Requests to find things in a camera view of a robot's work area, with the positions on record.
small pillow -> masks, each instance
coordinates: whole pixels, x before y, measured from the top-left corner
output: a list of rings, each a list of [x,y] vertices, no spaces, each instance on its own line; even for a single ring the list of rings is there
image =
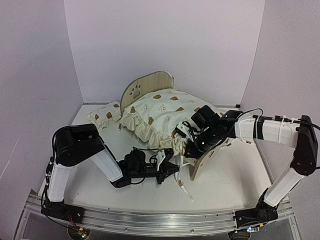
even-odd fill
[[[151,149],[172,148],[174,155],[181,153],[187,144],[187,139],[175,133],[177,124],[191,120],[201,107],[208,105],[219,113],[211,104],[183,91],[172,88],[149,92],[123,112],[120,123],[144,142]]]
[[[90,112],[87,118],[98,130],[105,129],[121,118],[120,103],[118,101],[111,102]]]

white backdrop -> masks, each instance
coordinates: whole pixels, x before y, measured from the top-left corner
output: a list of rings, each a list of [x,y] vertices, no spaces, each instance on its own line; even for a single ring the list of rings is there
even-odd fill
[[[176,87],[213,104],[241,102],[264,0],[64,0],[84,102],[119,100],[164,70]]]

white strap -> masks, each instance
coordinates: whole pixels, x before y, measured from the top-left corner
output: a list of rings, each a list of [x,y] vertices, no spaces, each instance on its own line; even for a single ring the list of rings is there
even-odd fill
[[[180,153],[180,168],[179,168],[179,171],[175,173],[175,180],[178,183],[179,187],[182,189],[182,191],[187,195],[189,200],[191,202],[193,202],[194,201],[193,197],[188,192],[188,190],[186,189],[186,187],[184,186],[184,184],[183,184],[183,182],[181,181],[181,178],[180,178],[182,168],[187,166],[187,165],[189,165],[189,164],[190,163],[185,163],[184,164],[184,155],[183,155],[183,151],[181,151],[181,153]]]

wooden headboard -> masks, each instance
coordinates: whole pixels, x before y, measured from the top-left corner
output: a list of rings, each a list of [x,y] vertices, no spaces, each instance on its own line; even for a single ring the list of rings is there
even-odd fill
[[[120,102],[121,115],[127,106],[145,94],[172,88],[173,81],[173,78],[165,71],[156,71],[137,78],[126,87],[122,94]]]

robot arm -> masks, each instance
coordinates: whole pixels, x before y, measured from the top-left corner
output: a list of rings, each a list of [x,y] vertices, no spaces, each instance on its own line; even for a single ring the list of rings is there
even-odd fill
[[[254,138],[295,148],[290,166],[265,190],[256,207],[235,212],[238,229],[276,220],[280,201],[301,179],[312,174],[317,168],[318,142],[314,125],[308,116],[303,115],[301,119],[266,117],[231,110],[219,117],[208,106],[204,106],[191,119],[203,131],[197,138],[189,141],[186,157],[199,158],[227,138]],[[185,136],[194,135],[190,128],[188,132],[185,127],[176,130]]]
[[[41,212],[57,219],[72,219],[74,223],[81,222],[84,209],[65,204],[65,190],[74,166],[87,159],[99,167],[115,188],[138,184],[132,183],[134,178],[156,178],[157,183],[161,184],[179,171],[179,166],[169,162],[174,155],[172,148],[160,150],[151,157],[149,163],[146,163],[143,151],[133,148],[124,160],[117,162],[94,124],[60,128],[52,137],[52,148],[53,157],[45,171],[46,185],[41,198]]]

